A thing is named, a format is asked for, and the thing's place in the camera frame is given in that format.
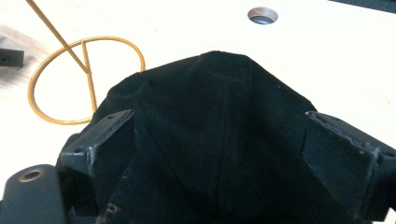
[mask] white tabletop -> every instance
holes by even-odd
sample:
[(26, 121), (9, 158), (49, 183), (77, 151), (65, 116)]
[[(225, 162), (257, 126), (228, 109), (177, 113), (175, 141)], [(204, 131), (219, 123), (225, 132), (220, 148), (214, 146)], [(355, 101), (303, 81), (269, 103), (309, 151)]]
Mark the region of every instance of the white tabletop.
[[(396, 148), (396, 14), (324, 0), (35, 2), (67, 42), (95, 35), (126, 38), (142, 50), (147, 69), (210, 50), (245, 54), (319, 112)], [(279, 19), (253, 23), (248, 11), (254, 7), (270, 7)], [(10, 175), (54, 164), (67, 137), (85, 126), (48, 123), (29, 107), (29, 78), (61, 44), (25, 1), (0, 0), (1, 36), (0, 48), (12, 41), (27, 58), (21, 69), (0, 68), (0, 198)], [(139, 70), (139, 62), (119, 43), (88, 48), (100, 103), (110, 87)], [(15, 79), (3, 79), (4, 73)], [(53, 117), (89, 116), (84, 76), (63, 55), (39, 80), (37, 102)]]

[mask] black fabric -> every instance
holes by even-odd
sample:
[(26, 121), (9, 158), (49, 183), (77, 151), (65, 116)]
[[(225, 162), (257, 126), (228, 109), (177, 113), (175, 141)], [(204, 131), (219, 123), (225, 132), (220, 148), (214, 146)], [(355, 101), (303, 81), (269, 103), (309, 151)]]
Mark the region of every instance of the black fabric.
[(354, 223), (302, 159), (316, 109), (247, 56), (213, 51), (127, 77), (83, 133), (125, 109), (135, 151), (98, 223)]
[(367, 7), (370, 9), (396, 13), (396, 0), (332, 0), (356, 7)]

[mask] gold wire frame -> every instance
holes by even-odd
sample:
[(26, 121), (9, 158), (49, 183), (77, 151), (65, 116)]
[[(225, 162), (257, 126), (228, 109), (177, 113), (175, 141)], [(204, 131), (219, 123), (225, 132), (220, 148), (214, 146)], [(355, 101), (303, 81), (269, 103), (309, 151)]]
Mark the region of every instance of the gold wire frame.
[[(37, 105), (37, 102), (35, 101), (35, 84), (38, 81), (38, 78), (40, 77), (41, 73), (43, 70), (54, 60), (56, 59), (59, 55), (62, 53), (65, 53), (66, 51), (72, 56), (72, 58), (76, 61), (76, 63), (79, 65), (79, 67), (85, 72), (87, 75), (88, 79), (88, 85), (90, 88), (90, 96), (91, 96), (91, 104), (92, 104), (92, 113), (94, 113), (97, 109), (97, 104), (96, 104), (96, 96), (95, 96), (95, 91), (93, 87), (93, 81), (92, 81), (92, 72), (90, 68), (90, 62), (88, 59), (88, 52), (86, 48), (86, 43), (92, 42), (92, 41), (99, 41), (99, 40), (111, 40), (111, 41), (118, 41), (121, 43), (124, 43), (136, 51), (137, 55), (139, 56), (140, 59), (140, 72), (143, 72), (146, 69), (146, 64), (145, 64), (145, 59), (143, 57), (142, 52), (140, 49), (134, 45), (132, 42), (116, 37), (116, 36), (110, 36), (110, 35), (104, 35), (104, 36), (95, 36), (95, 37), (89, 37), (85, 38), (79, 41), (76, 41), (71, 44), (67, 44), (62, 36), (58, 33), (58, 31), (55, 29), (55, 27), (50, 23), (50, 21), (47, 19), (47, 17), (44, 15), (44, 13), (40, 10), (40, 8), (35, 4), (33, 0), (26, 0), (26, 2), (32, 7), (32, 9), (35, 11), (37, 16), (47, 25), (47, 27), (52, 31), (52, 33), (55, 35), (55, 37), (61, 42), (61, 44), (64, 46), (62, 49), (58, 49), (55, 51), (53, 54), (51, 54), (40, 66), (37, 68), (35, 73), (33, 74), (32, 78), (30, 79), (29, 82), (29, 87), (28, 87), (28, 100), (29, 100), (29, 105), (32, 107), (33, 111), (42, 119), (49, 121), (51, 123), (56, 123), (56, 124), (63, 124), (63, 125), (71, 125), (71, 124), (81, 124), (81, 123), (87, 123), (92, 120), (92, 117), (85, 118), (85, 119), (54, 119), (48, 115), (46, 115)], [(81, 62), (81, 60), (78, 58), (78, 56), (75, 54), (75, 52), (72, 50), (72, 48), (81, 45), (82, 46), (82, 51), (84, 55), (84, 63)]]
[[(121, 43), (124, 43), (128, 46), (130, 46), (131, 48), (133, 48), (137, 55), (139, 56), (140, 59), (140, 71), (144, 71), (145, 70), (145, 59), (143, 57), (143, 54), (141, 53), (140, 49), (134, 45), (132, 42), (120, 38), (120, 37), (116, 37), (116, 36), (109, 36), (109, 35), (105, 35), (105, 36), (95, 36), (95, 37), (90, 37), (90, 38), (85, 38), (79, 41), (76, 41), (74, 43), (71, 43), (69, 45), (70, 48), (76, 47), (81, 45), (83, 47), (83, 51), (84, 51), (84, 58), (87, 58), (86, 55), (86, 50), (85, 49), (85, 43), (88, 42), (93, 42), (93, 41), (99, 41), (99, 40), (112, 40), (112, 41), (119, 41)], [(28, 100), (29, 100), (29, 105), (30, 107), (32, 107), (33, 111), (35, 111), (35, 113), (42, 119), (49, 121), (51, 123), (56, 123), (56, 124), (81, 124), (81, 123), (86, 123), (86, 122), (90, 122), (92, 117), (89, 118), (85, 118), (85, 119), (72, 119), (72, 120), (65, 120), (65, 119), (54, 119), (48, 115), (46, 115), (37, 105), (36, 101), (35, 101), (35, 84), (37, 83), (38, 78), (40, 77), (41, 73), (44, 71), (44, 69), (54, 60), (56, 59), (59, 55), (61, 55), (62, 53), (65, 53), (66, 49), (65, 48), (61, 48), (58, 49), (57, 51), (55, 51), (53, 54), (51, 54), (42, 64), (40, 64), (40, 66), (35, 70), (35, 73), (33, 74), (32, 78), (30, 79), (29, 82), (29, 87), (28, 87)], [(87, 73), (87, 79), (88, 79), (88, 84), (90, 87), (90, 94), (91, 94), (91, 103), (92, 103), (92, 112), (94, 113), (97, 109), (97, 105), (96, 105), (96, 97), (95, 97), (95, 92), (94, 92), (94, 88), (93, 88), (93, 83), (92, 83), (92, 74), (91, 74), (91, 68), (89, 66), (88, 70), (89, 72)]]

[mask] circular hole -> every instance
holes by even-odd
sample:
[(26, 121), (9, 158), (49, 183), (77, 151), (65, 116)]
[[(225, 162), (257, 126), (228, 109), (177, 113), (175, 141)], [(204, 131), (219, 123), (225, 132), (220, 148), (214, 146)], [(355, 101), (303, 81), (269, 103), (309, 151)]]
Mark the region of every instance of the circular hole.
[(247, 13), (248, 18), (260, 25), (268, 25), (277, 21), (277, 13), (269, 7), (255, 7)]
[(37, 180), (43, 174), (44, 174), (44, 170), (42, 170), (42, 169), (28, 171), (25, 174), (20, 176), (20, 182), (30, 182), (30, 181)]

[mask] gold wire ring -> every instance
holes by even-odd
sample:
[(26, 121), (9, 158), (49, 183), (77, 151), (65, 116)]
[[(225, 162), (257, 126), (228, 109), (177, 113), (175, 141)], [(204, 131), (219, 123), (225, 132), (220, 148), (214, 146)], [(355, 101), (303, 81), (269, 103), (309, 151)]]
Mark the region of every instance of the gold wire ring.
[[(112, 40), (112, 41), (119, 41), (121, 43), (124, 43), (136, 51), (137, 55), (139, 56), (140, 59), (140, 72), (145, 71), (146, 69), (146, 64), (145, 64), (145, 59), (143, 57), (142, 52), (140, 49), (133, 44), (132, 42), (116, 37), (116, 36), (109, 36), (109, 35), (104, 35), (104, 36), (94, 36), (94, 37), (89, 37), (85, 38), (76, 42), (73, 42), (69, 45), (70, 48), (73, 48), (75, 46), (81, 45), (83, 43), (88, 43), (88, 42), (93, 42), (93, 41), (98, 41), (98, 40)], [(56, 123), (56, 124), (63, 124), (63, 125), (73, 125), (73, 124), (82, 124), (82, 123), (87, 123), (92, 120), (92, 117), (85, 118), (85, 119), (72, 119), (72, 120), (63, 120), (63, 119), (54, 119), (48, 115), (46, 115), (37, 105), (35, 101), (35, 84), (37, 83), (38, 78), (40, 77), (41, 73), (43, 70), (59, 55), (62, 53), (66, 52), (66, 48), (58, 49), (55, 51), (53, 54), (51, 54), (40, 66), (35, 70), (35, 73), (33, 74), (32, 78), (30, 79), (29, 82), (29, 87), (28, 87), (28, 100), (29, 100), (29, 105), (32, 107), (33, 111), (42, 119), (49, 121), (51, 123)]]

